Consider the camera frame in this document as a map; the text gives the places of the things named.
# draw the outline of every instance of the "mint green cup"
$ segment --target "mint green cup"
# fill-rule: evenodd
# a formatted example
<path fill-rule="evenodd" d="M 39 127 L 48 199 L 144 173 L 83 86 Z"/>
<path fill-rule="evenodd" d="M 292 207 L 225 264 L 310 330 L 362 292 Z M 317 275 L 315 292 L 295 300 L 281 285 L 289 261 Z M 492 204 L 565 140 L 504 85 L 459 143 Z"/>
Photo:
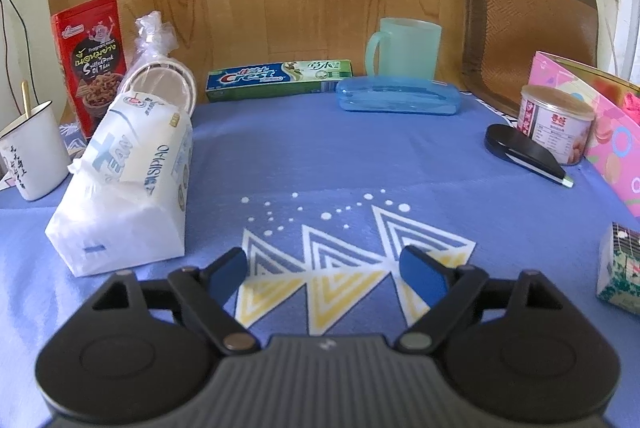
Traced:
<path fill-rule="evenodd" d="M 391 75 L 432 80 L 438 62 L 442 27 L 409 18 L 382 18 L 380 31 L 367 43 L 367 75 Z M 378 71 L 374 67 L 376 50 Z"/>

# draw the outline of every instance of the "mug handle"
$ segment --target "mug handle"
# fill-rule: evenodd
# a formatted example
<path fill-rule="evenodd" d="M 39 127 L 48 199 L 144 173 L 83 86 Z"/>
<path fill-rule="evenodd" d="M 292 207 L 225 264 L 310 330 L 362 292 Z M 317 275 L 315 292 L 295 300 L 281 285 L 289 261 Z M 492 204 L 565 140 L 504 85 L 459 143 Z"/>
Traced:
<path fill-rule="evenodd" d="M 367 50 L 364 53 L 364 68 L 367 72 L 367 75 L 377 75 L 373 66 L 373 58 L 376 55 L 376 49 L 380 45 L 382 39 L 386 37 L 386 35 L 387 32 L 382 32 L 379 30 L 378 32 L 374 32 L 369 38 L 369 43 L 367 43 Z"/>

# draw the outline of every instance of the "blue tablecloth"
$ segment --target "blue tablecloth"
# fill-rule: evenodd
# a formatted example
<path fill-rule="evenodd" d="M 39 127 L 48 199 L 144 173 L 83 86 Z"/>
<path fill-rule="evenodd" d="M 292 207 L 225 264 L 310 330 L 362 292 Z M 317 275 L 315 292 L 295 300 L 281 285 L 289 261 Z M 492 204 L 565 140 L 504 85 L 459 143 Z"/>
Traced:
<path fill-rule="evenodd" d="M 347 113 L 312 94 L 200 106 L 185 258 L 140 267 L 164 277 L 242 245 L 250 284 L 226 305 L 261 340 L 275 332 L 383 332 L 420 313 L 391 267 L 399 245 L 440 242 L 494 276 L 539 268 L 590 318 L 622 359 L 607 416 L 640 426 L 640 318 L 595 297 L 598 244 L 612 221 L 636 219 L 593 167 L 566 189 L 489 154 L 502 119 L 472 96 L 455 117 Z M 0 192 L 0 426 L 33 428 L 48 412 L 36 354 L 106 276 L 76 279 L 44 235 L 66 183 L 27 203 Z M 461 238 L 439 233 L 439 230 Z"/>

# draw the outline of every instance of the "red wire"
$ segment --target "red wire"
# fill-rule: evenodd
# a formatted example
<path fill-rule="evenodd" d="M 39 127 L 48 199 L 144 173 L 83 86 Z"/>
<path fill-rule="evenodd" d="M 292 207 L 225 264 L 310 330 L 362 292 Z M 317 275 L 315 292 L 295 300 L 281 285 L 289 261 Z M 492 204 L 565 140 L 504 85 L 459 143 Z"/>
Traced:
<path fill-rule="evenodd" d="M 0 0 L 0 13 L 2 14 L 2 35 L 4 36 L 4 71 L 6 72 L 6 81 L 9 85 L 11 97 L 14 98 L 15 109 L 18 111 L 18 115 L 21 115 L 22 111 L 18 106 L 18 100 L 15 98 L 14 87 L 12 87 L 11 79 L 9 78 L 9 43 L 6 41 L 6 24 L 4 22 L 4 4 L 2 3 L 2 0 Z"/>

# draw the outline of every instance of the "barcode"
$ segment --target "barcode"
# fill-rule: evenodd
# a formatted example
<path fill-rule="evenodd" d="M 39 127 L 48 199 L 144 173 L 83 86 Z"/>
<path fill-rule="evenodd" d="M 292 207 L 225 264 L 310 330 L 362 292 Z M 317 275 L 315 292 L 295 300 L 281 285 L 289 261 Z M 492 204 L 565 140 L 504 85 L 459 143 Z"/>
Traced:
<path fill-rule="evenodd" d="M 338 85 L 337 81 L 322 81 L 320 84 L 320 91 L 324 92 L 335 92 L 335 87 Z"/>

